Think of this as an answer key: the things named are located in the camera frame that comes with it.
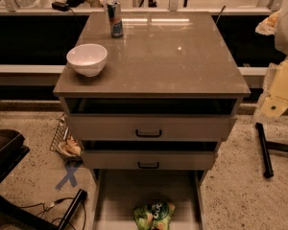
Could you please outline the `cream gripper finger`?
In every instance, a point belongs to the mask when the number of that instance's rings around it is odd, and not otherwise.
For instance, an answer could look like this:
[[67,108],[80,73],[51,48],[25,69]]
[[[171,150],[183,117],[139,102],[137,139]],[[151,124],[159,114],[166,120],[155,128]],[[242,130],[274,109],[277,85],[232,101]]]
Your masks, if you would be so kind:
[[261,21],[255,28],[260,35],[273,35],[276,31],[276,24],[280,15],[280,11],[276,11]]
[[288,109],[288,58],[280,64],[271,63],[263,82],[263,93],[253,118],[259,124],[278,119]]

